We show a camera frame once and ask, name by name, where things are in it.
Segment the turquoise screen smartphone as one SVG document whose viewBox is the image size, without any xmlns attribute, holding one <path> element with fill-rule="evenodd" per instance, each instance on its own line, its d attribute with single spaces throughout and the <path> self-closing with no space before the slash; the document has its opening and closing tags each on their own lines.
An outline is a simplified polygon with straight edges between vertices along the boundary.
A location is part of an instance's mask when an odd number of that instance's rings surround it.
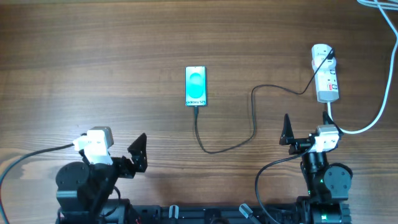
<svg viewBox="0 0 398 224">
<path fill-rule="evenodd" d="M 207 105 L 205 66 L 188 66 L 185 68 L 185 105 Z"/>
</svg>

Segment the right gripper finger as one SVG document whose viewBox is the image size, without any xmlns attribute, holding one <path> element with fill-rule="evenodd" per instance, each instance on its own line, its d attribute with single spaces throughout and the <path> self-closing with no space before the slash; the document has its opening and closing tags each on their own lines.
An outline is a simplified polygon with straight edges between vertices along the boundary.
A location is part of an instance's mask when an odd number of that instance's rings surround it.
<svg viewBox="0 0 398 224">
<path fill-rule="evenodd" d="M 282 128 L 282 133 L 280 135 L 279 144 L 280 145 L 290 145 L 295 141 L 294 133 L 292 131 L 292 126 L 290 122 L 289 115 L 286 113 L 284 116 L 284 125 Z"/>
<path fill-rule="evenodd" d="M 333 125 L 338 130 L 338 135 L 343 136 L 343 131 L 335 124 L 335 122 L 331 119 L 327 111 L 324 111 L 323 114 L 323 124 Z"/>
</svg>

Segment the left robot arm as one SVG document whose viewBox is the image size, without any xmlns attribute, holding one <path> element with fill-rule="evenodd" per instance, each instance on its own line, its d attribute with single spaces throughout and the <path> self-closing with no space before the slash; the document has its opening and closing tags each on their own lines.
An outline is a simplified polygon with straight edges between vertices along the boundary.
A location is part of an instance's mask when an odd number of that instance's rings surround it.
<svg viewBox="0 0 398 224">
<path fill-rule="evenodd" d="M 147 136 L 142 133 L 128 148 L 131 158 L 113 157 L 112 164 L 91 164 L 83 150 L 81 162 L 63 166 L 56 176 L 60 204 L 57 223 L 142 223 L 128 199 L 115 186 L 147 169 Z"/>
</svg>

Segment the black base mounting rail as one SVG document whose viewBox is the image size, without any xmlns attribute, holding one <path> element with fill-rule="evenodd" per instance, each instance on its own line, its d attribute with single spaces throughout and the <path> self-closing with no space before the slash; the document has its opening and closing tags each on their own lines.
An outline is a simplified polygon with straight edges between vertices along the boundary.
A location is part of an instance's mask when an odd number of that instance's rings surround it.
<svg viewBox="0 0 398 224">
<path fill-rule="evenodd" d="M 268 204 L 265 208 L 240 206 L 169 207 L 133 206 L 133 214 L 127 223 L 318 223 L 351 224 L 347 204 L 321 205 L 308 203 Z"/>
</svg>

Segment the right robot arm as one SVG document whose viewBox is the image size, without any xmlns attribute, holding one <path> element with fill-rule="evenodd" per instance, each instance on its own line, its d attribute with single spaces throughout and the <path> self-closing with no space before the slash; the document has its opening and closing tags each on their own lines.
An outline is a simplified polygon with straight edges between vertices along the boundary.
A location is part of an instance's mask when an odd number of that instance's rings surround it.
<svg viewBox="0 0 398 224">
<path fill-rule="evenodd" d="M 298 197 L 295 203 L 295 223 L 351 223 L 348 200 L 353 171 L 342 163 L 330 164 L 327 153 L 338 147 L 342 130 L 323 113 L 323 124 L 306 138 L 294 136 L 288 114 L 280 145 L 289 146 L 291 156 L 299 156 L 300 169 L 305 179 L 308 195 Z"/>
</svg>

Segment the white power strip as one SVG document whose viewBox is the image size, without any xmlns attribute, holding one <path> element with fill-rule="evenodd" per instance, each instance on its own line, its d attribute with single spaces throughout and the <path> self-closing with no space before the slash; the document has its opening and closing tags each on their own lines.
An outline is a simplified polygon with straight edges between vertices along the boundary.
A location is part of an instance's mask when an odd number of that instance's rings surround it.
<svg viewBox="0 0 398 224">
<path fill-rule="evenodd" d="M 312 47 L 312 68 L 315 73 L 317 101 L 331 103 L 339 99 L 336 58 L 333 48 L 327 44 Z"/>
</svg>

